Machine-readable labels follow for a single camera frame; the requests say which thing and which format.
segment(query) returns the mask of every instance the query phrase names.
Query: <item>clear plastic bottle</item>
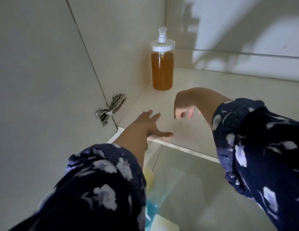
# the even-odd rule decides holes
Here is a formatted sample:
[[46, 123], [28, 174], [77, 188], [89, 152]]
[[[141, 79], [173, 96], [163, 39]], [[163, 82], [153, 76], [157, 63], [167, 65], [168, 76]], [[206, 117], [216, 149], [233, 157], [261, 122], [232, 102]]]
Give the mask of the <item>clear plastic bottle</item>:
[[169, 90], [173, 86], [175, 41], [167, 39], [167, 28], [159, 28], [159, 38], [151, 42], [152, 85], [156, 90]]

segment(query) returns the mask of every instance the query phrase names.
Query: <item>white shelf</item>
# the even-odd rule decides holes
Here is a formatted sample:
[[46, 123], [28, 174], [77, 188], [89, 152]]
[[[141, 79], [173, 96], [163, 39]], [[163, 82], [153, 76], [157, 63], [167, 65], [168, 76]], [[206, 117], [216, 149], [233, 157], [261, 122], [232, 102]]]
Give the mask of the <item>white shelf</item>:
[[176, 94], [192, 87], [207, 87], [231, 99], [261, 99], [270, 111], [299, 121], [299, 82], [175, 68], [173, 88], [157, 91], [150, 84], [118, 126], [126, 128], [143, 111], [152, 109], [161, 113], [157, 121], [159, 130], [174, 133], [173, 138], [155, 142], [218, 162], [212, 132], [203, 116], [196, 111], [192, 120], [173, 118]]

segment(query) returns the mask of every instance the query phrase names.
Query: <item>sleeve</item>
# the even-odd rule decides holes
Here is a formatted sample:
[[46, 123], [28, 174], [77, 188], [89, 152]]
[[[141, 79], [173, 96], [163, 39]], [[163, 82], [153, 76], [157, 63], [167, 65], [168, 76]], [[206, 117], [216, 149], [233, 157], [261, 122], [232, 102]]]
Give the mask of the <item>sleeve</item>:
[[299, 230], [299, 122], [241, 98], [218, 107], [213, 134], [235, 190], [255, 200], [278, 230]]
[[66, 170], [33, 216], [11, 230], [145, 229], [146, 181], [130, 151], [93, 145], [72, 155]]

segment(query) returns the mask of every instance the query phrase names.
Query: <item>yellow object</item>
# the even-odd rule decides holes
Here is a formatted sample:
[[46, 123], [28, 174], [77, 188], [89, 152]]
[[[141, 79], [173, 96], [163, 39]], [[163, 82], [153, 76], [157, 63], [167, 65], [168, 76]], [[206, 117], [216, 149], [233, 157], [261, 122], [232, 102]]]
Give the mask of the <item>yellow object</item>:
[[148, 191], [154, 183], [154, 174], [145, 167], [143, 168], [143, 174], [147, 183], [146, 190]]

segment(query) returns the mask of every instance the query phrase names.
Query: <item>cabinet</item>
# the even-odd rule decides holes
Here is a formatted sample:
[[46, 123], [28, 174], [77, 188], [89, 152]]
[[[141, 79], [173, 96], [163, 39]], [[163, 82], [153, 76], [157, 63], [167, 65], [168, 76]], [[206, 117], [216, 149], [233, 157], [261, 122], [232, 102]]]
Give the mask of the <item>cabinet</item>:
[[[299, 120], [298, 82], [176, 68], [174, 87], [154, 90], [149, 42], [164, 23], [165, 0], [0, 0], [0, 230], [35, 210], [71, 154], [116, 138], [144, 110], [174, 132], [156, 142], [218, 162], [202, 116], [173, 119], [180, 90], [263, 99]], [[114, 93], [127, 101], [102, 127], [95, 112]]]

